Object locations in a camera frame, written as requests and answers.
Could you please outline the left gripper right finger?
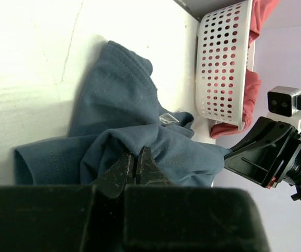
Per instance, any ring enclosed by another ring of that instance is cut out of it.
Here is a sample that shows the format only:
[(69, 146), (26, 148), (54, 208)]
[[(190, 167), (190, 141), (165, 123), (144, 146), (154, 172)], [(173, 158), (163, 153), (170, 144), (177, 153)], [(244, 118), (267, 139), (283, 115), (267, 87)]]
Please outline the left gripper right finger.
[(168, 186), (173, 183), (157, 166), (149, 147), (143, 147), (136, 166), (136, 184)]

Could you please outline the blue t shirt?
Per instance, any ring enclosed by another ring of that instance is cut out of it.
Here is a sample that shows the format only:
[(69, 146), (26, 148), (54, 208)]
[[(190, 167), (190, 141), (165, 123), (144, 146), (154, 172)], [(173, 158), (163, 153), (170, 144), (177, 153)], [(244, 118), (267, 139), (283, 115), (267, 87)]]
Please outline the blue t shirt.
[(104, 45), (68, 135), (15, 148), (16, 184), (90, 184), (125, 152), (148, 147), (174, 184), (210, 186), (229, 149), (193, 141), (193, 115), (162, 108), (151, 74), (149, 60), (114, 41)]

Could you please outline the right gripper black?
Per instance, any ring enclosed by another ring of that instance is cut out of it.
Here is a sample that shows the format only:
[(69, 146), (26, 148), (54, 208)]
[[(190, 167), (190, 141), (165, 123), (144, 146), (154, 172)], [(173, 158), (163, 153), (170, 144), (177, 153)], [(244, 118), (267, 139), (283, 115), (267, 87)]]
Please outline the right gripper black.
[[(258, 184), (271, 186), (283, 161), (281, 154), (298, 131), (288, 123), (260, 117), (248, 134), (224, 158), (224, 168)], [(301, 150), (292, 162), (284, 181), (295, 186), (291, 199), (301, 202)]]

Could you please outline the white perforated plastic basket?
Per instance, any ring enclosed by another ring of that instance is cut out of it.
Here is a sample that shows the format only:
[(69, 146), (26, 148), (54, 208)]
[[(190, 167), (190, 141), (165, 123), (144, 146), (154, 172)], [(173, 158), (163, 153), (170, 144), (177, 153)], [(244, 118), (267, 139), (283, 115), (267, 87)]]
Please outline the white perforated plastic basket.
[(252, 1), (209, 12), (198, 31), (195, 106), (207, 119), (243, 130)]

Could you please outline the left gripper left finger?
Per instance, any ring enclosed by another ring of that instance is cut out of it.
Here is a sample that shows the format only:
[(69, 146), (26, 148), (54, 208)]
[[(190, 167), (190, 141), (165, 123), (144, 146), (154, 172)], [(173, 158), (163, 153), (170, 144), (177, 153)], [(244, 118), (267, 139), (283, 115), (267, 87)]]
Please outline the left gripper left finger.
[(132, 155), (124, 153), (105, 173), (92, 182), (107, 198), (118, 198), (126, 184), (132, 183)]

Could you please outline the red t shirt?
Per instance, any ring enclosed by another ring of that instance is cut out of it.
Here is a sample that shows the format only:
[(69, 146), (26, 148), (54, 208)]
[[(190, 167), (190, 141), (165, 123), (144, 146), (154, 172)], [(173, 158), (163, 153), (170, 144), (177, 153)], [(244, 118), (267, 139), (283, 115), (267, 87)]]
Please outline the red t shirt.
[[(256, 0), (253, 1), (251, 11), (251, 23), (248, 43), (251, 44), (261, 34), (262, 28), (272, 11), (278, 5), (279, 0)], [(253, 112), (261, 87), (262, 81), (258, 73), (246, 70), (245, 88), (243, 99), (243, 130), (247, 130), (253, 122)], [(219, 123), (211, 127), (210, 137), (218, 139), (222, 136), (238, 134), (239, 130), (236, 126), (228, 123)]]

